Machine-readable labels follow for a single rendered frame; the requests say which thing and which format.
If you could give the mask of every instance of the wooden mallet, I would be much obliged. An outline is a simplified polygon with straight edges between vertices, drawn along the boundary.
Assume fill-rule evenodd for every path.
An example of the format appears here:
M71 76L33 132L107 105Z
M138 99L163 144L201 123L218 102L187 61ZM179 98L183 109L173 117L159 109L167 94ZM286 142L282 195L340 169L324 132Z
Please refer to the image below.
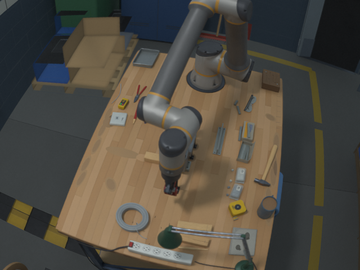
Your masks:
M258 184L260 184L262 186L266 186L266 187L270 186L270 183L266 182L265 179L266 179L266 176L268 175L268 172L270 170L270 166L272 164L272 161L274 161L276 150L277 150L277 145L274 145L272 147L272 149L271 149L271 153L270 153L270 156L269 156L269 159L268 159L268 163L266 164L265 171L264 171L264 174L263 174L262 178L261 179L255 178L254 182L256 182L256 183L258 183Z

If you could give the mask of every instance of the metal cup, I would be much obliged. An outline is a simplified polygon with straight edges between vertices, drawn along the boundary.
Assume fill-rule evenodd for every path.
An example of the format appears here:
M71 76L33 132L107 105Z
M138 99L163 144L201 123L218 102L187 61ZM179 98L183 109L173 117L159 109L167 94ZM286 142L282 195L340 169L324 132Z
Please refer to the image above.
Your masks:
M274 198L274 196L266 196L259 208L258 208L258 216L262 219L267 219L271 217L272 213L274 213L277 206L277 200Z

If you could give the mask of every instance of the red-handled pliers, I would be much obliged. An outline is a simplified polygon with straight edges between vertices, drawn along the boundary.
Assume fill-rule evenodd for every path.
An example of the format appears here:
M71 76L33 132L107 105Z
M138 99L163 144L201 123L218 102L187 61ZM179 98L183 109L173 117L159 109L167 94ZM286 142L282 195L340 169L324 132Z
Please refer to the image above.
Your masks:
M144 87L143 90L141 90L140 94L139 94L139 89L140 89L140 84L139 86L137 87L137 92L136 92L136 97L134 99L134 102L136 102L138 99L139 99L139 96L141 95L142 92L144 92L144 90L146 89L146 87Z

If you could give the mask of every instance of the wooden tabletop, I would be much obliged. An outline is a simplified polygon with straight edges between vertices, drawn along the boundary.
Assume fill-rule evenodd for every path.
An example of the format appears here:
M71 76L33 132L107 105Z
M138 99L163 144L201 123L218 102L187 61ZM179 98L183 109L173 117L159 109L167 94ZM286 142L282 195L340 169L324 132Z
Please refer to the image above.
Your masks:
M139 119L133 124L137 86L140 84L141 89L147 86L141 97L147 95L165 57L166 54L161 53L152 69L128 67L120 81L121 95L112 103L119 95L119 85L86 149L56 228L69 237L103 249L128 245L130 240L160 246L158 234L169 224L176 226L178 221L211 224L215 232L231 233L233 227L257 229L253 261L258 270L263 270L274 215L260 219L257 208L264 197L277 196L282 141L282 80L278 93L261 89L262 75L253 71L248 83L225 77L226 84L221 91L205 94L192 89L186 82L186 75L195 64L194 58L189 59L170 104L180 108L193 106L201 112L203 122L196 137L195 161L190 171L179 180L179 194L169 196L163 192L164 180L159 166L144 162L146 151L159 152L158 141L163 130ZM244 112L251 95L257 98L256 103L252 112ZM125 110L119 110L118 103L124 97L129 99L129 105ZM241 115L233 105L235 100L239 100ZM124 127L110 126L112 112L128 114ZM248 164L236 161L241 145L239 127L244 121L255 123L256 144ZM226 128L223 150L221 155L213 155L217 129L222 124ZM266 178L271 186L263 187L254 183L254 178L261 179L274 144L278 145L278 150ZM229 203L234 200L226 193L230 193L227 187L234 184L237 167L247 169L240 197L247 213L234 221L228 210ZM129 202L142 205L149 213L149 225L140 232L147 240L138 233L121 229L116 222L117 209ZM139 223L141 219L140 213L135 211L125 217L128 224ZM229 239L211 238L208 250L176 250L193 254L193 261L235 267L245 257L228 255L229 246ZM216 269L194 262L191 266L169 263L130 253L127 249L115 252L168 266L169 269Z

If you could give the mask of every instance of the dark blue wall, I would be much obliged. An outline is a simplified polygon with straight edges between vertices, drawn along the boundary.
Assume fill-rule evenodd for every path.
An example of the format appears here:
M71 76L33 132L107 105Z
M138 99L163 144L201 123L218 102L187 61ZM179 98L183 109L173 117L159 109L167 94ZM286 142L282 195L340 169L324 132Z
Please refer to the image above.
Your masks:
M35 77L33 62L55 34L55 0L18 0L0 15L0 129Z
M252 0L253 25L251 41L296 52L305 20L309 0ZM216 32L219 14L206 23L204 30ZM224 18L221 34L225 34Z

